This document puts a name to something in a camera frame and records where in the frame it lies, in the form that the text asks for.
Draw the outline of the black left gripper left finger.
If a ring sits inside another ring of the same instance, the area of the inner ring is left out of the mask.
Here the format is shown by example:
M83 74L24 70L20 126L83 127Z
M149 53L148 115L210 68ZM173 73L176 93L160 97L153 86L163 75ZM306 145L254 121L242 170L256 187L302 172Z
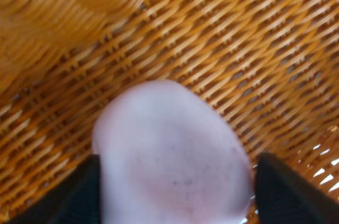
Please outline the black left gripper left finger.
M100 158L90 155L58 186L8 223L100 223Z

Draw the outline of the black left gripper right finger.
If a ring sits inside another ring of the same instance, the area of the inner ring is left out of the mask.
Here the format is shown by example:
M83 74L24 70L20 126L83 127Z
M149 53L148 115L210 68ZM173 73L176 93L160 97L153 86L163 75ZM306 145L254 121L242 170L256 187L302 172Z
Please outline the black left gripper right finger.
M254 191L260 223L338 223L338 203L274 154L260 154Z

